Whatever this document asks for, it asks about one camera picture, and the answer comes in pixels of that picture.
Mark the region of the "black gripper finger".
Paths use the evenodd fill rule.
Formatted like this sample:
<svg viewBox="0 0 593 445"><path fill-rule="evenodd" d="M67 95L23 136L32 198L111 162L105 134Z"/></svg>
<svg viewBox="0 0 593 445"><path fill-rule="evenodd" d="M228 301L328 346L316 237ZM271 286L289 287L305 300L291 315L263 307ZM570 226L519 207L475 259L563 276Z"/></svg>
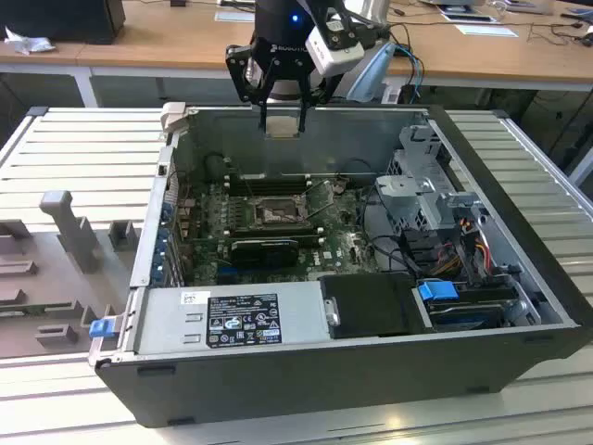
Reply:
<svg viewBox="0 0 593 445"><path fill-rule="evenodd" d="M239 99L259 107L259 128L266 131L267 101L273 87L273 56L266 44L229 45L225 62ZM249 63L260 69L260 79L254 85L246 77Z"/></svg>
<svg viewBox="0 0 593 445"><path fill-rule="evenodd" d="M329 78L323 78L322 82L315 89L310 87L310 73L300 70L297 75L297 83L300 90L300 114L298 131L304 133L306 130L307 112L309 108L327 104L334 96L334 92L341 83L344 75L338 74Z"/></svg>

